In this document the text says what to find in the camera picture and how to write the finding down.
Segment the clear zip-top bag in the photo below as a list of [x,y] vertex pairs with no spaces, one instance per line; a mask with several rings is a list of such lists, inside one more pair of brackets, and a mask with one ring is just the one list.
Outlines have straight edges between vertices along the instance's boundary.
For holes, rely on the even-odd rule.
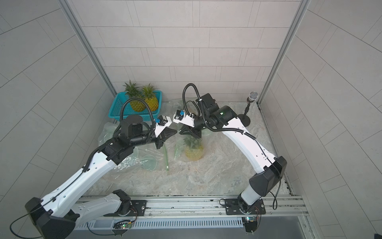
[[191,135],[179,135],[176,139],[174,159],[182,162],[198,161],[207,155],[211,142],[211,132],[203,131],[201,138]]
[[172,123],[174,123],[173,116],[176,113],[176,110],[184,110],[187,115],[192,116],[190,111],[186,111],[185,104],[181,99],[175,99],[169,102],[162,103],[161,114],[169,116],[172,120]]
[[113,137],[117,137],[120,134],[120,124],[107,122],[103,126],[103,129],[98,137],[98,145],[101,146]]
[[156,149],[155,145],[138,146],[133,154],[127,156],[118,166],[116,172],[128,172],[136,169],[147,171],[169,171],[168,154],[165,146]]

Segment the pineapple yellow orange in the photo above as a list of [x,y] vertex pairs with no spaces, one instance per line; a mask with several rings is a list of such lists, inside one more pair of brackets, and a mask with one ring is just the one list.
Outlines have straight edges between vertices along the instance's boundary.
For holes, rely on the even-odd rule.
[[156,111],[159,107],[159,101],[154,93],[154,87],[151,84],[145,85],[141,89],[142,97],[150,108],[150,111]]

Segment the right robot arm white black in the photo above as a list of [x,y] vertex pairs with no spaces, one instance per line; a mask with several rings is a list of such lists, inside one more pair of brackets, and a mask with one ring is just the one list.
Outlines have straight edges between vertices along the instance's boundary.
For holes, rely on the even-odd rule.
[[201,137],[205,128],[212,132],[222,132],[246,156],[255,170],[255,175],[249,179],[249,185],[238,196],[238,207],[244,214],[250,214],[256,201],[266,196],[277,184],[281,183],[287,162],[280,156],[275,157],[266,150],[257,139],[245,128],[239,116],[229,106],[223,106],[212,112],[208,117],[201,114],[193,118],[184,110],[177,110],[174,122],[184,126],[182,134],[195,138]]

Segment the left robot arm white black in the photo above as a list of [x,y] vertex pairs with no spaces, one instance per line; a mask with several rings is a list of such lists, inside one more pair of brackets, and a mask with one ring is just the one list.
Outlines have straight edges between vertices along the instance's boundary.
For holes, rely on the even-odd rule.
[[84,204],[77,201],[100,178],[130,156],[136,146],[154,143],[159,149],[175,134],[175,129],[165,126],[159,135],[148,130],[133,135],[118,127],[113,137],[96,148],[86,164],[66,182],[42,199],[34,197],[26,203],[28,216],[42,238],[64,239],[78,226],[107,214],[126,216],[133,213],[137,217],[137,209],[123,190],[115,190]]

